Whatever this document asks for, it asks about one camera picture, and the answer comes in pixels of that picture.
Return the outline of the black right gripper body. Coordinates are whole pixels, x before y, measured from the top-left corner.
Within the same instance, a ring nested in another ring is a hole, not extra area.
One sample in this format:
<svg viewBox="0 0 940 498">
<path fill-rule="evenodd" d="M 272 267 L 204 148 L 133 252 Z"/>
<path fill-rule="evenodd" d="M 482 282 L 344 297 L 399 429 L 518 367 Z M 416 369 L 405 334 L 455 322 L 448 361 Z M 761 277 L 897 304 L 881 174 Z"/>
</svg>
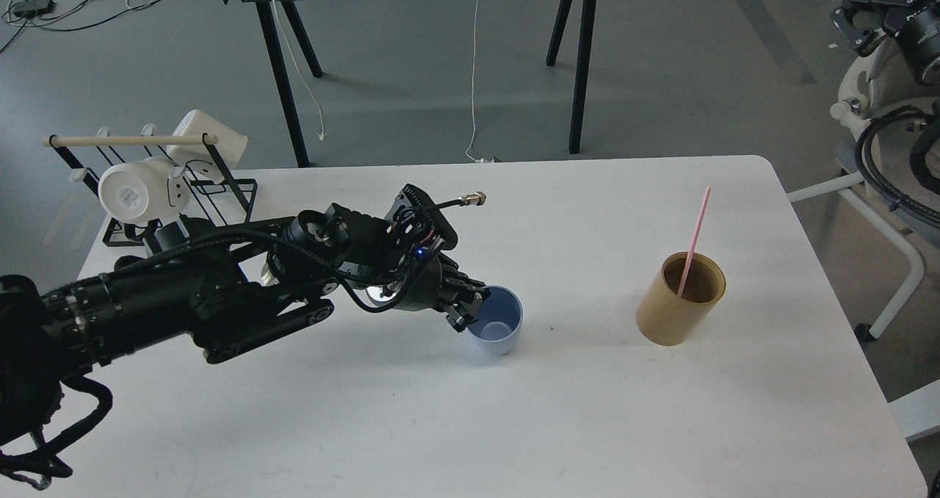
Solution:
<svg viewBox="0 0 940 498">
<path fill-rule="evenodd" d="M 891 8 L 884 31 L 895 40 L 907 69 L 919 84 L 939 83 L 939 6 L 924 2 L 916 8 Z"/>
</svg>

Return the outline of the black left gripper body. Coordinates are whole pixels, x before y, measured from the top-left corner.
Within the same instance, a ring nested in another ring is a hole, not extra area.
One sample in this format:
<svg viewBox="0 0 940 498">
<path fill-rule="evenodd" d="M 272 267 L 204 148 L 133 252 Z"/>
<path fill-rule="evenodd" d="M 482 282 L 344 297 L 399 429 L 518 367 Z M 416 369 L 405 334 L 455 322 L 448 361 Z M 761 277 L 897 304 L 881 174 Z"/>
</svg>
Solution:
<svg viewBox="0 0 940 498">
<path fill-rule="evenodd" d="M 453 306 L 458 298 L 456 285 L 450 283 L 459 270 L 459 264 L 447 255 L 437 255 L 428 261 L 422 270 L 411 278 L 410 284 L 400 281 L 397 289 L 383 286 L 366 288 L 366 296 L 374 306 L 385 306 L 399 298 L 394 306 L 404 311 L 420 311 L 423 308 L 443 313 L 444 307 Z"/>
</svg>

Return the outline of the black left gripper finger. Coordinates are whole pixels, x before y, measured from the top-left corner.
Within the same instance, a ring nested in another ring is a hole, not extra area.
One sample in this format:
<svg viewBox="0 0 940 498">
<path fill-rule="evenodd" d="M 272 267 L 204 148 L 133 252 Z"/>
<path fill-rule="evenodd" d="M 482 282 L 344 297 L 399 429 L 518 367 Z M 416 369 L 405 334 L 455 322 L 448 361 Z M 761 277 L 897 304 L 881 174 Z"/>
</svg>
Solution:
<svg viewBox="0 0 940 498">
<path fill-rule="evenodd" d="M 483 281 L 474 280 L 465 273 L 444 273 L 441 297 L 444 300 L 486 300 L 489 292 Z"/>
<path fill-rule="evenodd" d="M 483 296 L 474 296 L 472 300 L 444 304 L 444 317 L 449 326 L 456 333 L 463 333 L 467 327 L 477 323 L 484 300 Z"/>
</svg>

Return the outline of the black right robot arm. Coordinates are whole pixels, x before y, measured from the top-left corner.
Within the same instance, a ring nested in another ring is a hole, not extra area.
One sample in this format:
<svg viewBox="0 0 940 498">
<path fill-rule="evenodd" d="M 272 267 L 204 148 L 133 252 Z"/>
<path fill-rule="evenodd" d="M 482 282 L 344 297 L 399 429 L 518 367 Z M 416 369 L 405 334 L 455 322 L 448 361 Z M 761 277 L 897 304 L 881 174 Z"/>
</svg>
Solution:
<svg viewBox="0 0 940 498">
<path fill-rule="evenodd" d="M 831 22 L 856 59 L 831 117 L 853 169 L 889 205 L 938 226 L 938 0 L 839 0 Z"/>
</svg>

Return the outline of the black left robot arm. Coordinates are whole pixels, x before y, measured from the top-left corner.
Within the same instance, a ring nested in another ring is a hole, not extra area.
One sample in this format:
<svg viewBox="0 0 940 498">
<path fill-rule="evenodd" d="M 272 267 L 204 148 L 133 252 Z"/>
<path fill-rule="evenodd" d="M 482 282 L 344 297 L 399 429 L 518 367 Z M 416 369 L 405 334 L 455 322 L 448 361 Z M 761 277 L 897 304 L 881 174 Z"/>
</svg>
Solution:
<svg viewBox="0 0 940 498">
<path fill-rule="evenodd" d="M 326 320 L 339 289 L 367 313 L 433 310 L 465 330 L 489 294 L 447 256 L 459 238 L 443 210 L 483 200 L 403 190 L 383 219 L 339 204 L 225 227 L 183 216 L 110 273 L 45 294 L 4 275 L 2 441 L 40 431 L 63 386 L 96 394 L 105 414 L 107 390 L 83 381 L 96 365 L 184 334 L 222 363 Z"/>
</svg>

